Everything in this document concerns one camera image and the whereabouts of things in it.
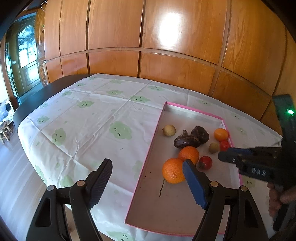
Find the person's right hand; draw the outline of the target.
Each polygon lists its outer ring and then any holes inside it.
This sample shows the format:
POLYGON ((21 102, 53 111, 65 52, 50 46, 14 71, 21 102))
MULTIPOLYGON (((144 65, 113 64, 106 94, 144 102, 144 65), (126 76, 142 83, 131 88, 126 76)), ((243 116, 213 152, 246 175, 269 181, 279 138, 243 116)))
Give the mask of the person's right hand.
POLYGON ((268 183, 267 187, 269 188, 269 215, 274 217, 277 215, 283 204, 288 204, 296 200, 296 188, 295 186, 283 193, 279 193, 275 189, 273 183, 268 183))

